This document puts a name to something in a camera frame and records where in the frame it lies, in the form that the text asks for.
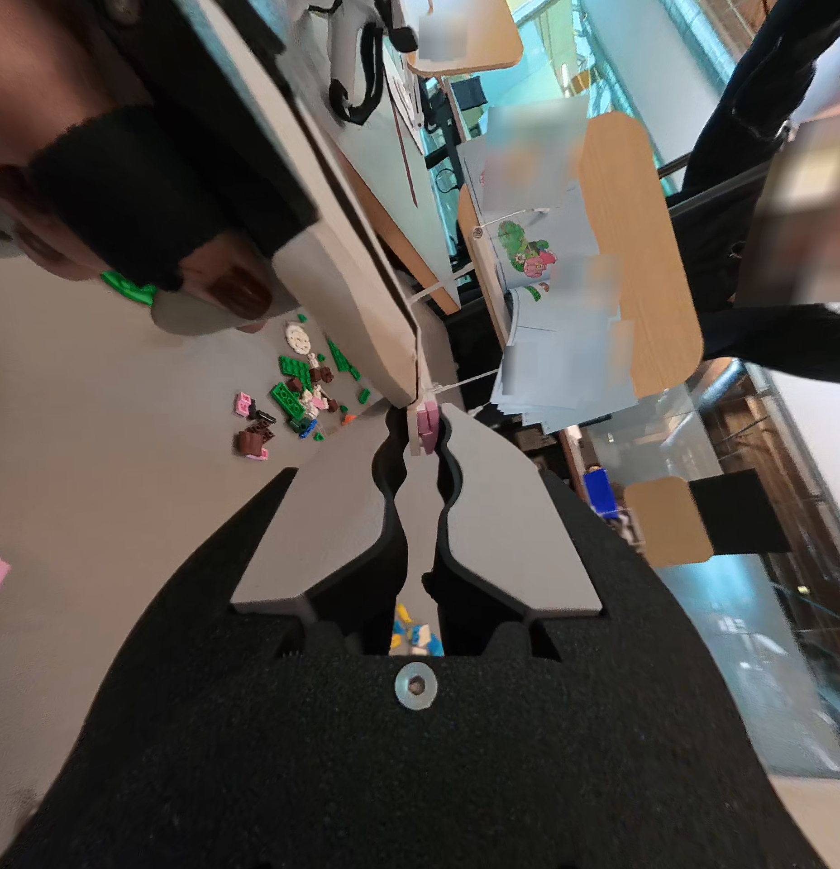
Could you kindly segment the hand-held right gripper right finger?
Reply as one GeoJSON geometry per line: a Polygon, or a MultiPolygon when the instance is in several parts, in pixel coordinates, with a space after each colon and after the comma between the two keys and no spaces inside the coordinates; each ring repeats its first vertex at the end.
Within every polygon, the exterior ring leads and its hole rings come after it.
{"type": "Polygon", "coordinates": [[[439,407],[436,456],[444,505],[423,585],[447,656],[481,654],[501,624],[535,636],[545,621],[602,615],[551,494],[555,475],[452,404],[439,407]]]}

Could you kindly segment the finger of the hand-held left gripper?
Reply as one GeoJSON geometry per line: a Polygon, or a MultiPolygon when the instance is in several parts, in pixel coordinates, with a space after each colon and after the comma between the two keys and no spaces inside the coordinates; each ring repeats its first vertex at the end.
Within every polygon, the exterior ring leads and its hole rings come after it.
{"type": "Polygon", "coordinates": [[[317,214],[274,253],[275,276],[386,400],[411,405],[418,394],[417,325],[328,136],[218,2],[190,2],[189,22],[317,214]]]}

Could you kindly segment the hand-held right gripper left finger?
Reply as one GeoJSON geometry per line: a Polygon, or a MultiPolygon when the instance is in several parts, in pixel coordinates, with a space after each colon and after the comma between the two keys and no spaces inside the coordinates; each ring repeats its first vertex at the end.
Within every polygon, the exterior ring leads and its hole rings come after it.
{"type": "Polygon", "coordinates": [[[326,439],[287,486],[233,607],[331,622],[363,654],[389,653],[409,559],[395,505],[407,444],[406,413],[389,405],[326,439]]]}

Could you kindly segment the pink lego assembly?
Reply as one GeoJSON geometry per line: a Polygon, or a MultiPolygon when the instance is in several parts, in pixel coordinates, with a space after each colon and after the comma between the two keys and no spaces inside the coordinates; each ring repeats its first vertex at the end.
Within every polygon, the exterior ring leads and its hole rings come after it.
{"type": "Polygon", "coordinates": [[[438,403],[434,399],[418,400],[407,407],[408,446],[412,456],[436,452],[439,420],[438,403]]]}

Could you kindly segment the pile of colourful lego pieces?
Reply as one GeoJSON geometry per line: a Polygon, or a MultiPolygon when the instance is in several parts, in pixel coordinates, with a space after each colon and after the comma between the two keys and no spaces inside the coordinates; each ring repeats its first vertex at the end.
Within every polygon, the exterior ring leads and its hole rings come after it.
{"type": "Polygon", "coordinates": [[[390,654],[444,657],[444,645],[428,623],[415,621],[403,603],[397,602],[390,654]]]}

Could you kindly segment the green lego piece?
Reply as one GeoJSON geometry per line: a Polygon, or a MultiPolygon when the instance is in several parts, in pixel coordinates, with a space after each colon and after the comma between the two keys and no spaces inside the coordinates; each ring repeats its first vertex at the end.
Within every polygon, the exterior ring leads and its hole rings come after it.
{"type": "Polygon", "coordinates": [[[154,298],[158,291],[156,286],[152,284],[136,284],[119,272],[113,270],[105,270],[101,272],[100,279],[124,299],[144,305],[147,308],[153,306],[154,298]]]}

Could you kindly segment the person's left hand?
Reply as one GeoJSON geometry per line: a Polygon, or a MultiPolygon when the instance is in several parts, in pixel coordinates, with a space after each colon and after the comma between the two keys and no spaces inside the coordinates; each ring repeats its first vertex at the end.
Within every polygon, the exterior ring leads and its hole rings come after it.
{"type": "MultiPolygon", "coordinates": [[[[105,12],[107,23],[117,24],[120,34],[142,23],[144,2],[89,3],[94,3],[91,15],[105,12]]],[[[81,109],[84,100],[72,84],[60,81],[63,52],[52,52],[51,26],[35,23],[33,4],[0,1],[0,234],[12,237],[13,244],[47,272],[67,281],[93,281],[105,270],[116,270],[75,267],[30,235],[31,206],[45,210],[30,185],[30,162],[66,123],[80,120],[83,112],[76,117],[66,112],[81,109]]],[[[205,324],[256,332],[266,320],[298,304],[289,291],[157,289],[153,320],[175,334],[192,334],[191,325],[205,324]]]]}

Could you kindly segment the blue storage bin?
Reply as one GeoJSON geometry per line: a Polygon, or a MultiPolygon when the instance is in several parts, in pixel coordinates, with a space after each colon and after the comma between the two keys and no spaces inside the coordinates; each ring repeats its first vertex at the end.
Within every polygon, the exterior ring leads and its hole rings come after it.
{"type": "Polygon", "coordinates": [[[593,511],[604,520],[618,519],[619,506],[606,469],[593,465],[583,474],[582,481],[593,511]]]}

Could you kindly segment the pile of green brown legos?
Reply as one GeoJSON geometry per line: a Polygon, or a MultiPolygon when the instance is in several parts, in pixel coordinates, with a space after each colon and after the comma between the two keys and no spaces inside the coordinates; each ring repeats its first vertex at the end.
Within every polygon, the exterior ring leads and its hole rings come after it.
{"type": "Polygon", "coordinates": [[[246,462],[274,464],[287,448],[313,451],[381,397],[306,310],[272,320],[251,338],[262,340],[262,360],[253,363],[250,375],[242,376],[230,407],[230,449],[246,462]],[[293,353],[285,342],[284,327],[290,321],[302,323],[309,335],[309,356],[293,353]],[[279,382],[300,396],[306,410],[303,419],[291,420],[270,397],[279,382]]]}

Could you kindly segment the wooden table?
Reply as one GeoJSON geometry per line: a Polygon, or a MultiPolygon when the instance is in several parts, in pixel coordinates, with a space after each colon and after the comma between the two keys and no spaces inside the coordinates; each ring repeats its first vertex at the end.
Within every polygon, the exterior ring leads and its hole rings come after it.
{"type": "MultiPolygon", "coordinates": [[[[621,315],[635,325],[631,377],[638,399],[680,386],[697,369],[704,343],[649,137],[629,115],[588,121],[576,177],[600,252],[621,258],[621,315]]],[[[465,181],[458,226],[467,244],[496,338],[504,349],[511,315],[479,241],[465,181]]]]}
{"type": "Polygon", "coordinates": [[[653,568],[702,563],[715,554],[683,478],[635,482],[624,488],[623,497],[643,540],[644,557],[653,568]]]}
{"type": "Polygon", "coordinates": [[[433,42],[455,47],[459,56],[436,57],[428,49],[407,56],[409,69],[423,77],[454,76],[495,71],[515,66],[523,55],[523,44],[505,1],[408,1],[403,3],[406,24],[419,40],[432,36],[433,42]]]}

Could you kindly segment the printed paper sheets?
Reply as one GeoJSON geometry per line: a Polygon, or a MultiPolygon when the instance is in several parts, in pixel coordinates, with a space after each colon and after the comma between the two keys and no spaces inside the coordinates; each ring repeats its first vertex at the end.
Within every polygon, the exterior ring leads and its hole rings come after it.
{"type": "Polygon", "coordinates": [[[491,403],[545,433],[635,406],[621,258],[600,252],[579,182],[568,181],[557,207],[486,210],[484,150],[478,137],[459,156],[511,315],[491,403]]]}

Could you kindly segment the black panel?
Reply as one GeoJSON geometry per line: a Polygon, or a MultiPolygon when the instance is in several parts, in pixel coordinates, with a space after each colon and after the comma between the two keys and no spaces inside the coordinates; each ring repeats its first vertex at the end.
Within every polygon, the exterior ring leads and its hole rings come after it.
{"type": "Polygon", "coordinates": [[[713,554],[784,554],[792,551],[758,472],[744,469],[688,483],[713,554]]]}

